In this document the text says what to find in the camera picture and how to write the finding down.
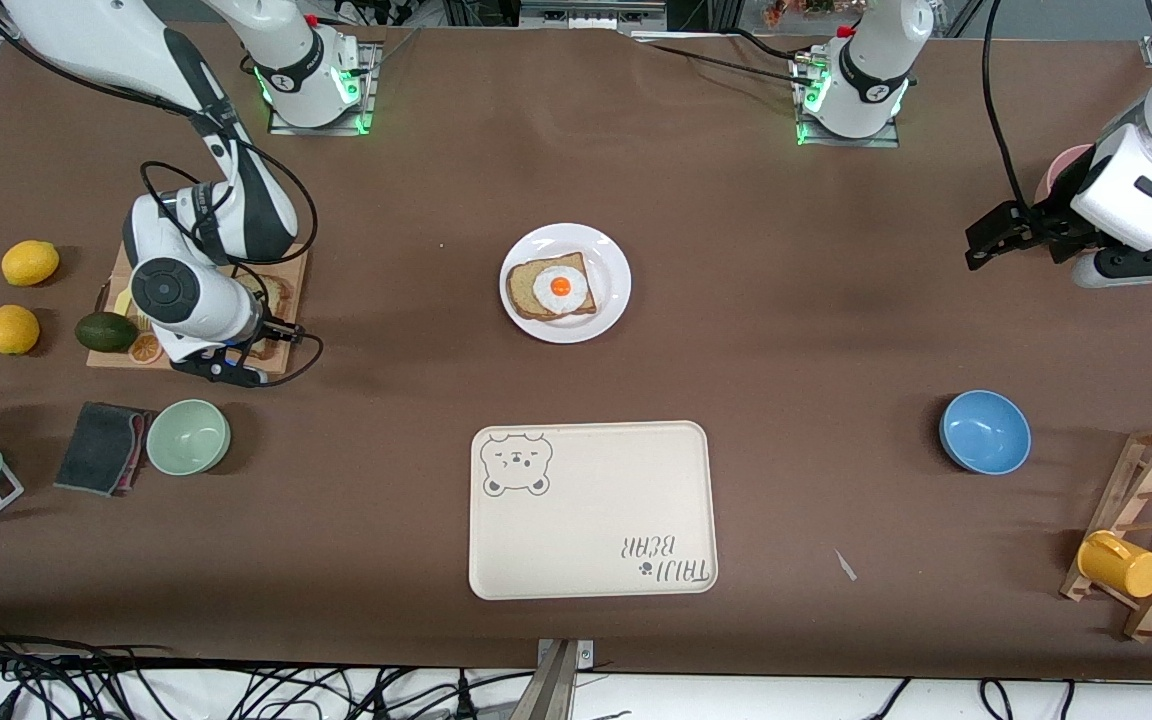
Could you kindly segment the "white round plate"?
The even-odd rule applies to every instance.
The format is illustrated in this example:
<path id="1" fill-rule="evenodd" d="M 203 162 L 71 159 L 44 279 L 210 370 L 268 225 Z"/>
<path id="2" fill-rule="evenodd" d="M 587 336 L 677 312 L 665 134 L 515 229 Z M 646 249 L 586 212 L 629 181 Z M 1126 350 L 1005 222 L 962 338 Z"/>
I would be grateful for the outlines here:
<path id="1" fill-rule="evenodd" d="M 506 275 L 511 266 L 539 258 L 556 258 L 568 252 L 584 255 L 594 314 L 567 316 L 558 323 L 536 323 L 521 318 L 506 297 Z M 608 234 L 590 225 L 550 223 L 530 232 L 506 253 L 500 266 L 499 295 L 506 313 L 517 327 L 535 340 L 554 344 L 576 344 L 608 331 L 626 313 L 632 291 L 632 273 L 621 247 Z"/>

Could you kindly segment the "fried egg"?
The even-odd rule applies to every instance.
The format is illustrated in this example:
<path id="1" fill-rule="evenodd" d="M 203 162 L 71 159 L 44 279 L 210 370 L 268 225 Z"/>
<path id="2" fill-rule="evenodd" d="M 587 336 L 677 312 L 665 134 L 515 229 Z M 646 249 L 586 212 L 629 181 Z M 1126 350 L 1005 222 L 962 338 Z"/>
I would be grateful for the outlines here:
<path id="1" fill-rule="evenodd" d="M 550 314 L 575 314 L 589 300 L 588 279 L 573 266 L 548 266 L 536 275 L 532 295 Z"/>

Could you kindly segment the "brown bread slice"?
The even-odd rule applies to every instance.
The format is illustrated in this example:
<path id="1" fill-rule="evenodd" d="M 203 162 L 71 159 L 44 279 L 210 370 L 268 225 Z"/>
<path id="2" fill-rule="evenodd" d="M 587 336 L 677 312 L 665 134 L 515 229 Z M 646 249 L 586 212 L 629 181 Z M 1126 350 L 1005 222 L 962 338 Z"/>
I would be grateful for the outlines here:
<path id="1" fill-rule="evenodd" d="M 247 287 L 252 293 L 265 291 L 265 300 L 268 301 L 271 314 L 280 319 L 287 319 L 289 306 L 291 306 L 291 285 L 275 275 L 257 274 L 251 275 L 241 272 L 237 275 L 238 283 Z M 251 356 L 257 361 L 270 361 L 276 354 L 276 346 L 271 340 L 262 340 L 252 347 Z"/>
<path id="2" fill-rule="evenodd" d="M 554 265 L 573 266 L 573 268 L 581 270 L 588 279 L 589 300 L 585 302 L 584 306 L 581 306 L 581 309 L 576 311 L 575 314 L 550 314 L 543 309 L 543 306 L 539 305 L 539 302 L 535 300 L 535 295 L 532 295 L 532 282 L 535 282 L 536 275 L 538 275 L 541 270 Z M 566 255 L 556 256 L 556 258 L 539 258 L 522 263 L 517 266 L 511 266 L 511 270 L 508 270 L 506 275 L 506 297 L 509 300 L 511 309 L 515 310 L 521 318 L 536 320 L 536 323 L 558 323 L 559 319 L 567 318 L 567 316 L 594 314 L 596 311 L 593 287 L 590 285 L 584 255 L 579 252 L 568 252 Z"/>

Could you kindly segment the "pink bowl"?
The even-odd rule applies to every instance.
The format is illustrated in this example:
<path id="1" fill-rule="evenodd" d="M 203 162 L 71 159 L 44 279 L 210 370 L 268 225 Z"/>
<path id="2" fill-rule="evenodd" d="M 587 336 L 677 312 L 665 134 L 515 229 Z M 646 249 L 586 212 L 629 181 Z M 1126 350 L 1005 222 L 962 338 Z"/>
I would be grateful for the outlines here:
<path id="1" fill-rule="evenodd" d="M 1084 154 L 1085 151 L 1093 147 L 1094 147 L 1093 143 L 1079 143 L 1079 145 L 1061 151 L 1060 154 L 1056 156 L 1056 158 L 1053 158 L 1046 172 L 1043 173 L 1041 181 L 1039 181 L 1039 183 L 1036 187 L 1036 191 L 1033 194 L 1033 199 L 1032 199 L 1033 204 L 1038 204 L 1038 202 L 1047 199 L 1047 197 L 1051 194 L 1053 183 L 1055 183 L 1060 174 L 1066 169 L 1068 169 L 1070 165 L 1076 159 L 1079 158 L 1079 156 Z"/>

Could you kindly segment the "blue bowl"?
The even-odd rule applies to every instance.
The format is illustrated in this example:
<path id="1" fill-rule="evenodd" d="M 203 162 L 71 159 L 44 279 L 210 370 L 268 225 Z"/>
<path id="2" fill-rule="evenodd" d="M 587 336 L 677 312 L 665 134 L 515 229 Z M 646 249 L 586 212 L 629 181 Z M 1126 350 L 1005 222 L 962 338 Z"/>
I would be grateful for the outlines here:
<path id="1" fill-rule="evenodd" d="M 1011 473 L 1032 448 L 1026 416 L 1010 397 L 991 389 L 970 389 L 952 397 L 938 420 L 946 455 L 973 473 Z"/>

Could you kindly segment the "yellow mug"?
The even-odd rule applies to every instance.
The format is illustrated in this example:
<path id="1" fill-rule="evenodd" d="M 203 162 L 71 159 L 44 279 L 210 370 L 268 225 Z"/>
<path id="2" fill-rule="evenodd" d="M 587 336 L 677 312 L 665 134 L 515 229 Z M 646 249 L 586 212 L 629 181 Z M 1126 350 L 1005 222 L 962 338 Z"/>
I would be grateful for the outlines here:
<path id="1" fill-rule="evenodd" d="M 1152 594 L 1152 551 L 1097 530 L 1079 544 L 1075 559 L 1079 574 L 1130 598 Z"/>

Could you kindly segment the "beige bear print tray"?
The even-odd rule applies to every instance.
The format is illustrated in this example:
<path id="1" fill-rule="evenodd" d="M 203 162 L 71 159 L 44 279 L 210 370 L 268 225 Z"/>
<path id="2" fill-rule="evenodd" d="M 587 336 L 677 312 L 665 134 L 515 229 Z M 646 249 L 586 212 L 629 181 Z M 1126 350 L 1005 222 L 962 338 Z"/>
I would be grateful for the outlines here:
<path id="1" fill-rule="evenodd" d="M 717 584 L 708 438 L 695 420 L 480 429 L 468 488 L 468 584 L 480 600 Z"/>

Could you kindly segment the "pale green bowl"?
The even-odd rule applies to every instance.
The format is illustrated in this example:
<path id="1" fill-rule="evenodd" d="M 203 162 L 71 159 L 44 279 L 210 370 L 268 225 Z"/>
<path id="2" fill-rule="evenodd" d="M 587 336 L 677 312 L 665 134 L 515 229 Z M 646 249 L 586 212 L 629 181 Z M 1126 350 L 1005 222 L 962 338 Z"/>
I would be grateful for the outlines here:
<path id="1" fill-rule="evenodd" d="M 217 406 L 185 397 L 157 414 L 147 429 L 147 460 L 161 473 L 188 477 L 214 468 L 230 447 L 230 424 Z"/>

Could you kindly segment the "green avocado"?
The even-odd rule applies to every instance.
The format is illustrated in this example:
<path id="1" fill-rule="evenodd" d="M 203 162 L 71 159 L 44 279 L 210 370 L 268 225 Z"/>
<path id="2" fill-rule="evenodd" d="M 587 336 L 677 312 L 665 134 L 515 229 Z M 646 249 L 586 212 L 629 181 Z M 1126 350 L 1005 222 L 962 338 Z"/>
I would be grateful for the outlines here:
<path id="1" fill-rule="evenodd" d="M 124 354 L 141 338 L 141 328 L 124 314 L 99 311 L 83 316 L 74 327 L 74 336 L 88 351 Z"/>

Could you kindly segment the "wooden cutting board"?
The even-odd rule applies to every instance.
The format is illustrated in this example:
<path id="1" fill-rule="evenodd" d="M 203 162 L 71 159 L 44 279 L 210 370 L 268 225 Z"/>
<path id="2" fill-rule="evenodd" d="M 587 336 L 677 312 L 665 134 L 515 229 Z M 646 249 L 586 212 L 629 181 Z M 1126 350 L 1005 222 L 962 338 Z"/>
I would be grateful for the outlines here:
<path id="1" fill-rule="evenodd" d="M 308 255 L 301 256 L 291 263 L 282 263 L 271 266 L 257 266 L 257 274 L 275 275 L 282 278 L 285 282 L 291 285 L 291 306 L 287 314 L 287 323 L 297 323 L 301 305 L 301 295 L 303 286 L 305 286 L 308 266 Z M 109 274 L 109 291 L 106 300 L 103 301 L 101 309 L 106 313 L 113 313 L 113 305 L 115 297 L 120 291 L 123 291 L 129 283 L 131 283 L 132 266 L 129 264 L 124 249 L 118 249 L 116 258 L 111 268 Z M 141 313 L 141 310 L 132 304 L 134 313 L 128 316 L 129 320 L 132 320 L 134 314 Z M 251 355 L 248 356 L 247 365 L 260 369 L 270 377 L 282 376 L 288 372 L 289 363 L 291 363 L 291 346 L 287 343 L 276 343 L 276 354 L 270 357 L 270 361 L 257 361 Z M 138 370 L 138 372 L 147 372 L 147 370 L 156 370 L 156 372 L 169 372 L 172 369 L 170 359 L 166 354 L 156 361 L 156 364 L 147 366 L 137 366 L 132 364 L 132 361 L 128 359 L 127 351 L 124 354 L 99 354 L 93 351 L 88 351 L 88 366 L 93 367 L 106 367 L 106 369 L 129 369 Z"/>

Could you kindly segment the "grey folded cloth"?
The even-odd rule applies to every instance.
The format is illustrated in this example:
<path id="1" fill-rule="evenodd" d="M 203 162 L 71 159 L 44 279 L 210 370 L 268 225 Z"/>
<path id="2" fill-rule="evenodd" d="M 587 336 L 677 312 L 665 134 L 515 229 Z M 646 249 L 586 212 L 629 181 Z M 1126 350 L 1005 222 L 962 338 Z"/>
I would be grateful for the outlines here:
<path id="1" fill-rule="evenodd" d="M 128 495 L 152 419 L 154 414 L 141 407 L 88 401 L 52 484 L 91 495 Z"/>

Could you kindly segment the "yellow lemon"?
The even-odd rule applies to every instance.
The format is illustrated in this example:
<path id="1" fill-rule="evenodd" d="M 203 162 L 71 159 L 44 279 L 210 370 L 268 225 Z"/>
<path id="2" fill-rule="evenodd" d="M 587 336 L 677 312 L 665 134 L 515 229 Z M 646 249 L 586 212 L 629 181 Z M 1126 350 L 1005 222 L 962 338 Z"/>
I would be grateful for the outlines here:
<path id="1" fill-rule="evenodd" d="M 6 283 L 31 287 L 50 281 L 61 264 L 60 253 L 52 243 L 24 240 L 5 251 L 0 263 Z"/>

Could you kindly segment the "lower lemon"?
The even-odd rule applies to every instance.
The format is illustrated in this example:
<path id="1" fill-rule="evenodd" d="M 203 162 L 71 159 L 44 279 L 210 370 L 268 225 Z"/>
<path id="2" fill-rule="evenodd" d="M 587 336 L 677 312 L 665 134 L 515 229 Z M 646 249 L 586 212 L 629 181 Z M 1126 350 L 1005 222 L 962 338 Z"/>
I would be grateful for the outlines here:
<path id="1" fill-rule="evenodd" d="M 31 353 L 41 338 L 41 325 L 26 306 L 0 306 L 0 354 L 22 356 Z"/>

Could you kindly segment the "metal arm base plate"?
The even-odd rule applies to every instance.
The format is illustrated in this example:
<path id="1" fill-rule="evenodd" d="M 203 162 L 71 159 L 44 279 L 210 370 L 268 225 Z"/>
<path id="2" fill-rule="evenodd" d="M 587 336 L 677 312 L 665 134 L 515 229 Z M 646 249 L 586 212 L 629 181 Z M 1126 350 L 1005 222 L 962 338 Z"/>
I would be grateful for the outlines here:
<path id="1" fill-rule="evenodd" d="M 817 90 L 823 90 L 827 73 L 824 70 L 826 60 L 820 55 L 814 55 L 814 50 L 823 50 L 823 45 L 810 46 L 809 50 L 799 50 L 794 54 L 794 59 L 787 60 L 788 70 L 791 78 L 809 79 L 809 85 L 797 85 L 794 88 L 794 106 L 796 113 L 795 132 L 797 145 L 820 145 L 835 147 L 861 147 L 861 149 L 897 149 L 899 128 L 895 119 L 887 119 L 881 131 L 865 138 L 849 138 L 836 132 L 831 132 L 820 123 L 818 118 L 810 114 L 806 101 L 814 99 Z"/>
<path id="2" fill-rule="evenodd" d="M 285 118 L 268 106 L 268 132 L 282 136 L 355 137 L 366 136 L 374 123 L 376 97 L 378 97 L 380 65 L 384 44 L 361 41 L 353 67 L 340 73 L 339 86 L 343 88 L 351 105 L 332 123 L 317 128 L 302 128 L 285 122 Z"/>

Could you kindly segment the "grey metal frame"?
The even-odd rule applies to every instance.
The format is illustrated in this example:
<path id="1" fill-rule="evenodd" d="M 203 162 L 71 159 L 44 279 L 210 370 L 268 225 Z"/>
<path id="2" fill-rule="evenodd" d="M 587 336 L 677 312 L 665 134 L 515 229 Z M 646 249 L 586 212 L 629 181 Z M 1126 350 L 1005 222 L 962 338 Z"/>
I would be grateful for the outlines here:
<path id="1" fill-rule="evenodd" d="M 635 38 L 691 37 L 740 26 L 755 0 L 429 0 L 442 26 L 612 29 Z"/>

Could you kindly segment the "metal clamp bracket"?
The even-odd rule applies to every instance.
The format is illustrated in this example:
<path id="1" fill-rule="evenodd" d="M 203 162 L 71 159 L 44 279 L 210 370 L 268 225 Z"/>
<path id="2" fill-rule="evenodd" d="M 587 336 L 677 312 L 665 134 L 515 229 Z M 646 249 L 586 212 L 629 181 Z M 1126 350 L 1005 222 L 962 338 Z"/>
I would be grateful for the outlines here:
<path id="1" fill-rule="evenodd" d="M 593 669 L 594 641 L 541 641 L 538 657 L 509 720 L 571 720 L 576 676 Z"/>

